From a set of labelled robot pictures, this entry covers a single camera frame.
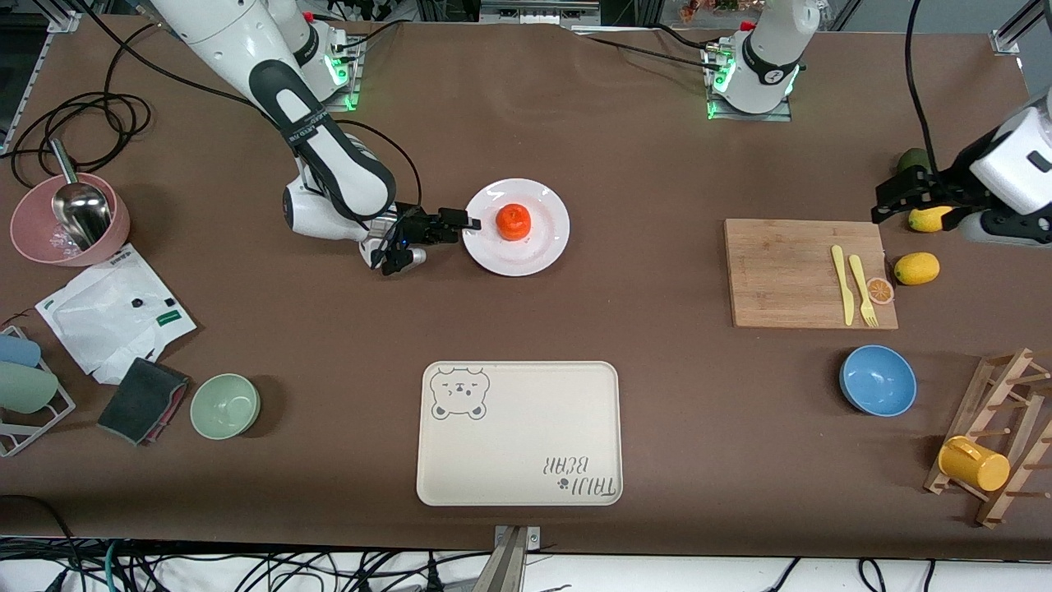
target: wooden cutting board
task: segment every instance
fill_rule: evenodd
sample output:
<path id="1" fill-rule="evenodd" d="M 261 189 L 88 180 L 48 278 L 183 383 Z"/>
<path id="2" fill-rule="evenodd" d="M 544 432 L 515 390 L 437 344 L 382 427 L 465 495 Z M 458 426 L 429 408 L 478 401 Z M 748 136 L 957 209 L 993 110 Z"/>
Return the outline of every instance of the wooden cutting board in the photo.
<path id="1" fill-rule="evenodd" d="M 876 224 L 817 220 L 744 220 L 724 223 L 734 327 L 869 329 L 847 258 L 862 259 L 866 279 L 887 279 Z M 844 305 L 830 248 L 844 248 L 855 315 L 844 325 Z M 877 329 L 898 329 L 895 304 L 873 305 Z"/>

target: yellow plastic fork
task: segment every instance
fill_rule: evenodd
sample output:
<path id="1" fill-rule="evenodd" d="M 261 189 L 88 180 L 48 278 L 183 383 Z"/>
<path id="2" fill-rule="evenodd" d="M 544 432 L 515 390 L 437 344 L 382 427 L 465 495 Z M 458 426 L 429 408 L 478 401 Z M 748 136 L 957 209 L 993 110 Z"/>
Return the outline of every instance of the yellow plastic fork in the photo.
<path id="1" fill-rule="evenodd" d="M 869 288 L 866 287 L 866 272 L 862 270 L 862 259 L 857 254 L 852 254 L 848 257 L 848 262 L 851 263 L 851 273 L 855 275 L 858 293 L 862 294 L 862 306 L 858 307 L 862 320 L 866 322 L 867 327 L 879 327 L 881 325 L 876 323 L 876 311 L 873 310 L 873 303 L 869 301 Z"/>

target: brown tablecloth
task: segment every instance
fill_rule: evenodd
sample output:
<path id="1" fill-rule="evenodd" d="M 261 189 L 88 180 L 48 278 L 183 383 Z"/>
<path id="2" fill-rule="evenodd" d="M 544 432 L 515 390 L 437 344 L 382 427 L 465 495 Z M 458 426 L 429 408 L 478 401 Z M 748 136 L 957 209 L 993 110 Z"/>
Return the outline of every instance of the brown tablecloth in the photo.
<path id="1" fill-rule="evenodd" d="M 112 22 L 122 35 L 142 23 Z M 692 57 L 654 33 L 616 38 Z M 227 88 L 164 34 L 136 47 Z M 460 245 L 383 278 L 353 243 L 292 233 L 280 196 L 296 167 L 269 125 L 125 57 L 114 87 L 145 97 L 156 120 L 101 175 L 127 201 L 132 242 L 200 325 L 162 362 L 197 383 L 248 376 L 263 411 L 245 437 L 215 443 L 184 406 L 157 445 L 132 448 L 94 426 L 114 388 L 85 377 L 39 319 L 19 320 L 79 407 L 0 463 L 0 492 L 52 502 L 81 536 L 488 548 L 494 525 L 528 524 L 565 552 L 1052 559 L 1048 503 L 1017 501 L 991 531 L 971 526 L 970 496 L 920 487 L 976 356 L 1048 345 L 1048 252 L 910 233 L 896 220 L 882 228 L 889 256 L 924 249 L 943 263 L 934 283 L 899 290 L 898 331 L 731 327 L 724 219 L 866 220 L 873 187 L 920 143 L 902 48 L 898 35 L 817 35 L 793 122 L 761 124 L 707 120 L 696 68 L 555 26 L 412 24 L 379 38 L 353 117 L 413 157 L 429 210 L 506 177 L 566 202 L 565 253 L 521 279 L 484 270 Z M 58 37 L 23 121 L 99 89 L 114 49 L 90 22 Z M 944 164 L 1026 98 L 1015 60 L 994 57 L 984 36 L 919 36 L 916 55 Z M 78 121 L 64 138 L 85 158 L 105 149 L 104 134 Z M 404 160 L 361 137 L 411 200 Z M 23 189 L 2 170 L 0 191 L 6 220 Z M 2 319 L 77 272 L 28 262 L 7 241 L 0 268 Z M 855 412 L 836 386 L 846 353 L 874 342 L 919 381 L 896 419 Z M 621 501 L 424 506 L 420 380 L 441 360 L 611 363 Z M 0 531 L 57 534 L 12 504 Z"/>

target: white plate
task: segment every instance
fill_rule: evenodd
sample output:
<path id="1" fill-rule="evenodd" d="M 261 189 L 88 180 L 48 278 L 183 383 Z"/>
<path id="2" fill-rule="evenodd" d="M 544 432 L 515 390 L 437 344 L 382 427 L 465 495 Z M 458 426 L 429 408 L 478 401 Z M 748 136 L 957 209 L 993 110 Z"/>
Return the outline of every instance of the white plate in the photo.
<path id="1" fill-rule="evenodd" d="M 497 212 L 509 203 L 529 209 L 532 226 L 522 240 L 504 240 L 497 231 Z M 570 237 L 570 215 L 563 200 L 529 179 L 504 179 L 483 188 L 468 202 L 467 213 L 482 221 L 482 229 L 463 230 L 464 246 L 494 273 L 535 273 L 559 259 Z"/>

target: metal scoop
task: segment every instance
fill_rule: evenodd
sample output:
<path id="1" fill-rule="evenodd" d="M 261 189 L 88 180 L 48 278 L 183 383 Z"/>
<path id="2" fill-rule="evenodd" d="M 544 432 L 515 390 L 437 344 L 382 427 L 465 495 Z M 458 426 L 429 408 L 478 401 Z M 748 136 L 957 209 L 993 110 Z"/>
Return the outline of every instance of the metal scoop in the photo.
<path id="1" fill-rule="evenodd" d="M 101 190 L 77 180 L 77 170 L 60 140 L 52 140 L 52 150 L 66 178 L 66 184 L 52 198 L 52 210 L 77 246 L 87 250 L 109 227 L 109 204 Z"/>

